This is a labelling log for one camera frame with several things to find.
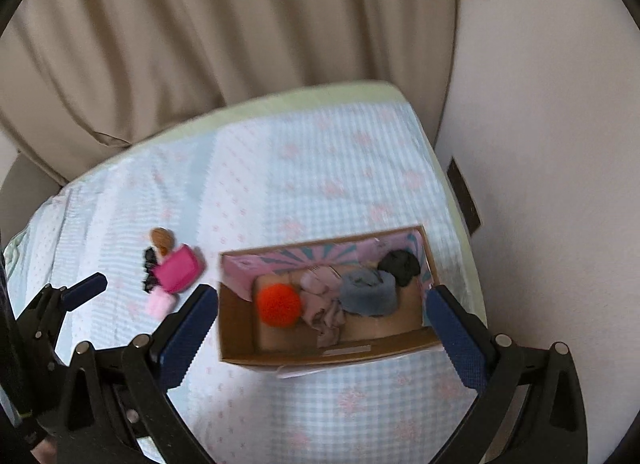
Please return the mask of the green bed sheet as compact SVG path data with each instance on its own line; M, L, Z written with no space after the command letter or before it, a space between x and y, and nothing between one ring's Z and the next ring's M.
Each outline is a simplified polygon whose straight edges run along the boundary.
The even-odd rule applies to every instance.
M226 250L424 227L442 280L485 310L468 236L408 101L379 83L304 89L209 113L69 184L50 277L101 271L140 295L149 230L218 276Z

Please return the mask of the beige curtain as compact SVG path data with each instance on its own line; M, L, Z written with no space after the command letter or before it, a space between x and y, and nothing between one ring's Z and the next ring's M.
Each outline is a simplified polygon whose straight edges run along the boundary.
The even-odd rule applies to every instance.
M458 0L7 0L1 128L54 179L214 109L382 80L435 137Z

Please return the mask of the orange fluffy pom-pom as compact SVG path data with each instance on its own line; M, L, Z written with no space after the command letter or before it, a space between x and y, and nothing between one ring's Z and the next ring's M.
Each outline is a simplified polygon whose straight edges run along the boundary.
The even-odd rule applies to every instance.
M255 297L259 320L272 328L290 328L302 315L303 305L296 289L288 284L271 284Z

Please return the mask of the black plush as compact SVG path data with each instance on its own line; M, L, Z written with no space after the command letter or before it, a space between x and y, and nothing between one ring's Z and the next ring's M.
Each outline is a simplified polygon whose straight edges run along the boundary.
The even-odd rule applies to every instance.
M391 274L398 288L405 288L421 274L419 259L408 250L391 250L378 262L376 268Z

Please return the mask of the cardboard box with pink pattern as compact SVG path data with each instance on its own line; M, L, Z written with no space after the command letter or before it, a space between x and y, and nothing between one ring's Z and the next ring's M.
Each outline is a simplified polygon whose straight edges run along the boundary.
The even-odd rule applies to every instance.
M439 282L423 226L220 256L221 361L336 366L439 344L426 294Z

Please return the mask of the grey plush cloth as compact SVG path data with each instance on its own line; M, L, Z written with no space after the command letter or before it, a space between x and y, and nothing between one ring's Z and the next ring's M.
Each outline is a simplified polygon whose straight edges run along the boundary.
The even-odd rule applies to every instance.
M386 271L360 268L342 277L338 300L349 314L385 317L398 309L395 277Z

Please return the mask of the blue checked bed blanket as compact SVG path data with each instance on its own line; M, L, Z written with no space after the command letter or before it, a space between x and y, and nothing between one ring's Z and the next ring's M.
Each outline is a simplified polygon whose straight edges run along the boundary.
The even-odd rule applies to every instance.
M145 311L143 253L164 227L219 280L228 250L420 224L439 279L484 314L468 237L438 161L405 103L272 111L129 153L68 184L6 248L12 306L46 284L102 272L107 290L64 321L58 354L88 340L120 346L156 328ZM301 377L222 363L210 331L170 395L221 463L425 463L460 422L472 392L440 349Z

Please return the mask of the pale pink cloth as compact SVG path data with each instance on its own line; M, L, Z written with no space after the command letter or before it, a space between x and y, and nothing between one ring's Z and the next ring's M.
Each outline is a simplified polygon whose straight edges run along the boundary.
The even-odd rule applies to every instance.
M317 333L317 347L336 345L341 338L345 315L338 291L341 275L330 266L318 266L303 273L299 280L302 318Z

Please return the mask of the light pink soft item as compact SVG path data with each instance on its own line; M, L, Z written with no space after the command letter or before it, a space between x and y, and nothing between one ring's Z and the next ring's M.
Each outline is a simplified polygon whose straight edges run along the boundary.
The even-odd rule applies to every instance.
M174 294L167 293L158 286L150 291L145 311L150 317L161 321L174 311L176 302Z

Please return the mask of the magenta pouch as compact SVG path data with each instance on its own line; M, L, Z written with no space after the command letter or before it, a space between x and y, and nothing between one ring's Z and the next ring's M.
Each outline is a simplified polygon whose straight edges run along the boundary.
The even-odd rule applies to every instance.
M201 257L189 245L182 244L153 270L158 285L168 294L185 291L204 270Z

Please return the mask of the black fuzzy item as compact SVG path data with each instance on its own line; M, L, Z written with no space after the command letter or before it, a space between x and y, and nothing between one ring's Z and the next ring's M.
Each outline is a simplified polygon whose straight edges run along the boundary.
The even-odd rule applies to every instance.
M158 285L157 276L155 275L155 268L158 266L158 260L153 247L148 247L144 251L143 269L145 272L145 278L142 282L143 291L146 294L150 294L154 288Z

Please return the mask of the brown plush toy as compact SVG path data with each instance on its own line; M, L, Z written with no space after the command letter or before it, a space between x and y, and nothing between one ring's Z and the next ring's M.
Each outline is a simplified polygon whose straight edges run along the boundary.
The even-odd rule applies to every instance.
M165 228L154 228L150 232L151 243L160 259L166 258L175 247L174 234Z

